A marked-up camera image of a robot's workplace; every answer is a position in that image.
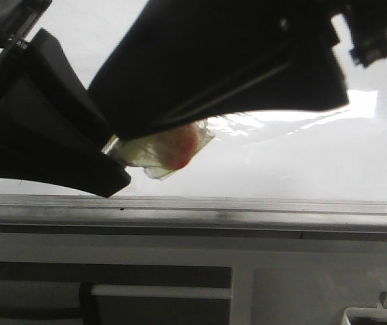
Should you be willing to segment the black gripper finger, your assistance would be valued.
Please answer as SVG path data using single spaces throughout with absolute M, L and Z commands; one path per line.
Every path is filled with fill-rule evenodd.
M 148 1 L 89 86 L 121 139 L 249 110 L 348 103 L 323 1 Z
M 0 67 L 0 179 L 110 197 L 131 181 L 103 152 L 111 136 L 53 35 L 40 30 L 7 56 Z

